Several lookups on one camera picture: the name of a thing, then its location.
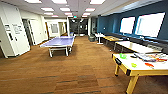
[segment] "blue wall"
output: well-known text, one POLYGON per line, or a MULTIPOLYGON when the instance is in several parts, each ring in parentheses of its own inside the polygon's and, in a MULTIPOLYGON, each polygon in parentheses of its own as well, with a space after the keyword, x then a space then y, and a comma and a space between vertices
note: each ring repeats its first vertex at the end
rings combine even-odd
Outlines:
POLYGON ((158 34, 158 39, 164 39, 164 40, 168 40, 168 0, 164 0, 164 1, 160 1, 148 6, 144 6, 144 7, 140 7, 137 9, 133 9, 127 12, 123 12, 123 13, 118 13, 118 14, 112 14, 109 16, 104 16, 101 17, 99 16, 98 19, 99 20, 103 20, 101 23, 99 23, 98 26, 100 26, 101 28, 104 25, 107 25, 108 30, 104 31, 104 33, 119 33, 120 30, 120 24, 121 24, 121 19, 123 17, 131 17, 131 16, 135 16, 136 20, 135 20, 135 25, 133 28, 133 33, 135 32, 135 28, 136 28, 136 23, 137 23, 137 19, 139 16, 141 15, 145 15, 145 14, 154 14, 154 13, 160 13, 160 12, 165 12, 165 17, 162 23, 162 26, 160 28, 160 32, 158 34))
POLYGON ((106 33, 106 32, 108 32, 108 17, 106 17, 106 16, 98 16, 97 32, 98 33, 106 33))

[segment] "wood laminate floor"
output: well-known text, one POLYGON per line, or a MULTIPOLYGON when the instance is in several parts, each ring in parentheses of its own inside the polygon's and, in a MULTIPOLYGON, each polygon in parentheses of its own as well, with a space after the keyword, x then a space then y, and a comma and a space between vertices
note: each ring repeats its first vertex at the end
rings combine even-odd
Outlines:
MULTIPOLYGON (((76 37, 72 53, 32 46, 19 57, 0 59, 0 94, 125 94, 130 77, 120 71, 108 47, 76 37)), ((139 77, 133 94, 168 94, 168 76, 139 77)))

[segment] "ceiling light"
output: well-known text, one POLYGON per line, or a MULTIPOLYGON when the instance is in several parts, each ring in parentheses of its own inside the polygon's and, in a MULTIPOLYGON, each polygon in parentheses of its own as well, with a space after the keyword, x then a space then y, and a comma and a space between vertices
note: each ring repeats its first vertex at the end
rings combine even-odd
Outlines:
POLYGON ((94 11, 95 8, 87 8, 85 11, 94 11))
POLYGON ((40 0, 25 0, 28 3, 42 3, 40 0))
POLYGON ((53 15, 52 17, 58 17, 58 15, 53 15))
POLYGON ((54 11, 52 8, 41 8, 44 11, 54 11))
POLYGON ((68 17, 73 17, 73 15, 68 15, 68 17))
POLYGON ((70 11, 69 8, 60 8, 60 10, 62 10, 62 11, 70 11))
POLYGON ((51 12, 47 12, 47 13, 44 13, 44 14, 46 14, 46 15, 53 15, 53 13, 51 13, 51 12))
POLYGON ((65 15, 72 15, 72 13, 71 12, 66 12, 65 15))
POLYGON ((83 15, 90 15, 90 13, 83 13, 83 15))
POLYGON ((87 17, 87 15, 82 15, 82 17, 87 17))
POLYGON ((90 4, 103 4, 105 0, 91 0, 90 4))
POLYGON ((66 0, 52 0, 52 1, 57 4, 67 4, 66 0))

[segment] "wall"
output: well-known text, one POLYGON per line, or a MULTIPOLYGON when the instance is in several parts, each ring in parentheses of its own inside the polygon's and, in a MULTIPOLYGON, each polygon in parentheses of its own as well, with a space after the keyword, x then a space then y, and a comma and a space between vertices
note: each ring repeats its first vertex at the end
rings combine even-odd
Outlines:
POLYGON ((32 27, 37 27, 33 31, 33 33, 35 34, 34 37, 37 38, 35 39, 36 44, 39 44, 40 41, 42 42, 44 40, 48 40, 47 30, 45 27, 45 19, 43 16, 28 12, 28 11, 24 11, 24 10, 20 10, 20 14, 22 19, 29 19, 30 21, 33 21, 33 22, 36 21, 35 24, 33 24, 32 26, 32 27))
POLYGON ((109 16, 103 16, 103 17, 99 17, 99 30, 102 30, 103 26, 108 25, 108 31, 106 32, 111 32, 111 33, 119 33, 120 30, 120 24, 121 24, 121 19, 123 17, 131 17, 131 16, 135 16, 136 17, 136 21, 135 21, 135 25, 137 23, 137 19, 139 16, 141 15, 145 15, 145 14, 152 14, 152 13, 160 13, 160 12, 165 12, 165 17, 162 23, 162 26, 160 28, 160 32, 158 34, 158 39, 164 39, 164 40, 168 40, 168 28, 167 28, 167 24, 168 24, 168 0, 163 0, 154 4, 150 4, 144 7, 140 7, 137 9, 133 9, 130 11, 126 11, 123 13, 118 13, 118 14, 112 14, 109 16))
POLYGON ((19 9, 13 5, 0 2, 0 18, 1 18, 1 47, 8 56, 21 55, 30 50, 26 32, 21 20, 19 9), (9 30, 5 30, 4 26, 9 25, 9 30))
POLYGON ((49 36, 50 37, 59 37, 61 35, 60 33, 60 27, 59 27, 59 24, 58 22, 67 22, 67 19, 45 19, 45 22, 47 22, 47 26, 48 26, 48 30, 49 30, 49 36), (58 33, 52 33, 52 30, 51 30, 51 24, 57 24, 57 28, 58 28, 58 33))
POLYGON ((97 32, 98 33, 106 33, 108 32, 108 16, 98 16, 97 20, 97 32))

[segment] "doorway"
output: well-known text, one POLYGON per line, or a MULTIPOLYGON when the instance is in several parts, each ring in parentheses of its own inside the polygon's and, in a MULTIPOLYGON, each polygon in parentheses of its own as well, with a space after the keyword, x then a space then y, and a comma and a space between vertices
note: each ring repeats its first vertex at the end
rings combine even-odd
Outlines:
POLYGON ((2 49, 1 49, 1 46, 0 46, 0 58, 5 58, 4 53, 3 53, 2 49))
POLYGON ((29 41, 29 45, 35 45, 35 41, 34 41, 34 37, 33 37, 33 32, 31 30, 31 26, 30 26, 30 21, 28 19, 22 19, 24 28, 25 28, 25 32, 29 41))
POLYGON ((70 19, 70 32, 76 36, 88 35, 88 19, 70 19))

